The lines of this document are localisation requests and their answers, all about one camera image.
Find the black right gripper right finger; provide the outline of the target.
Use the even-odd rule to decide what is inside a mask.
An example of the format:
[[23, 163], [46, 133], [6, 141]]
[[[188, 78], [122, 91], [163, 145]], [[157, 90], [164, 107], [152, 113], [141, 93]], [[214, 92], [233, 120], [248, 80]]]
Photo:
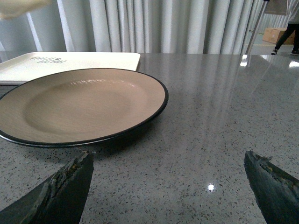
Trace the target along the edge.
[[246, 151], [244, 167], [256, 203], [268, 224], [299, 222], [299, 180], [253, 151]]

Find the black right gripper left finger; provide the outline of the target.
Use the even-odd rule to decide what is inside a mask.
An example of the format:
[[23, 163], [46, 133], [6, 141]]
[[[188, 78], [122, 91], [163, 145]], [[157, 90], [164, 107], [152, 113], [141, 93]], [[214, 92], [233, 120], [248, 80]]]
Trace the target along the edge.
[[2, 224], [78, 224], [93, 176], [93, 156], [82, 153], [0, 212]]

